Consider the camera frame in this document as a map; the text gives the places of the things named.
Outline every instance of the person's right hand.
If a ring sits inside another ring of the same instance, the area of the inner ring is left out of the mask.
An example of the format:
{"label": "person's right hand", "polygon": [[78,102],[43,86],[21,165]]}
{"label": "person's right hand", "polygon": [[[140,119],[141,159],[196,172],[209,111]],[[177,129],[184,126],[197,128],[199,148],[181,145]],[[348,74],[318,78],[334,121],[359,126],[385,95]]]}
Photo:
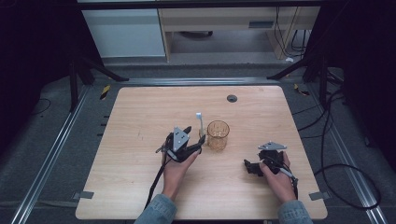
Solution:
{"label": "person's right hand", "polygon": [[[286,155],[286,152],[283,152],[283,161],[287,166],[290,167],[290,161],[288,155]],[[267,178],[271,190],[282,203],[296,200],[291,180],[287,175],[283,174],[282,172],[274,175],[270,168],[268,168],[268,166],[264,163],[260,163],[260,168]]]}

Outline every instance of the black horizontal bar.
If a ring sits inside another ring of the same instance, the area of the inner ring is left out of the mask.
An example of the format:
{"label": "black horizontal bar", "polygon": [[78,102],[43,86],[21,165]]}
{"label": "black horizontal bar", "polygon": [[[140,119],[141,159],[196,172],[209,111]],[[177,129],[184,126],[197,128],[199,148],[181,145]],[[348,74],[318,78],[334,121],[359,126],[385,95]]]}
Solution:
{"label": "black horizontal bar", "polygon": [[79,10],[149,9],[149,8],[198,8],[198,7],[322,7],[346,0],[180,0],[150,2],[97,2],[55,4]]}

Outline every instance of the wooden table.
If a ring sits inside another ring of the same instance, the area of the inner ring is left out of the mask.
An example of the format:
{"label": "wooden table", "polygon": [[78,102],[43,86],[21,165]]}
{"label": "wooden table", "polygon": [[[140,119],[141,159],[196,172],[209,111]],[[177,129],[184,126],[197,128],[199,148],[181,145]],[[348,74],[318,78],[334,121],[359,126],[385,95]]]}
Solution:
{"label": "wooden table", "polygon": [[[229,103],[234,94],[237,102]],[[249,175],[243,160],[259,160],[258,145],[271,141],[287,145],[291,170],[299,178],[299,199],[312,218],[325,218],[322,200],[308,194],[318,184],[306,157],[283,91],[277,86],[142,87],[123,88],[114,104],[102,142],[80,199],[80,219],[136,219],[161,166],[154,151],[175,126],[192,126],[189,145],[198,141],[200,121],[215,119],[230,126],[227,147],[203,153],[186,174],[177,195],[176,219],[277,218],[279,202],[265,178]],[[154,192],[161,193],[160,180]]]}

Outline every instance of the floor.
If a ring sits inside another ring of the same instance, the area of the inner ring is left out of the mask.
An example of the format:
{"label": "floor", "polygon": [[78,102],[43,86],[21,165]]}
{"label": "floor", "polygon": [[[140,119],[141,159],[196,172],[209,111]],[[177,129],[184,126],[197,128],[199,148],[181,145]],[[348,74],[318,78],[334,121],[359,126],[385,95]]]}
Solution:
{"label": "floor", "polygon": [[[301,45],[301,36],[302,32],[299,32],[295,46]],[[169,63],[107,65],[116,74],[131,78],[130,82],[115,83],[93,71],[95,83],[92,86],[79,85],[81,104],[76,113],[69,113],[67,78],[47,85],[29,122],[13,140],[10,153],[0,160],[0,223],[10,223],[13,218],[16,219],[12,223],[133,223],[132,220],[77,220],[74,212],[78,201],[72,199],[76,191],[84,188],[106,128],[106,116],[111,113],[117,91],[124,86],[167,86],[175,85],[175,81],[192,85],[217,85],[225,81],[240,85],[279,85],[285,92],[297,127],[304,127],[318,118],[321,114],[316,94],[318,83],[303,83],[303,68],[279,81],[266,79],[291,64],[275,59],[270,46],[263,41],[266,38],[260,31],[214,32],[212,36],[177,34]],[[107,84],[111,84],[110,92],[105,100],[100,100]],[[294,89],[294,84],[299,85],[299,91]],[[329,84],[331,92],[338,88]],[[323,125],[324,119],[312,128],[300,131],[313,171],[320,168]],[[64,133],[65,138],[60,138],[59,133]],[[332,197],[325,200],[328,217],[315,220],[315,223],[396,223],[393,215],[396,212],[396,190],[393,187],[396,176],[379,150],[364,145],[360,125],[343,99],[332,104],[332,126],[324,140],[325,163],[341,162],[360,167],[381,191],[382,202],[380,207],[369,211],[352,208],[335,197],[323,177],[318,175],[319,188],[330,192]],[[359,173],[334,169],[327,173],[327,177],[334,190],[354,204],[370,205],[376,201],[375,188]],[[23,207],[29,204],[26,201],[33,202],[35,206]]]}

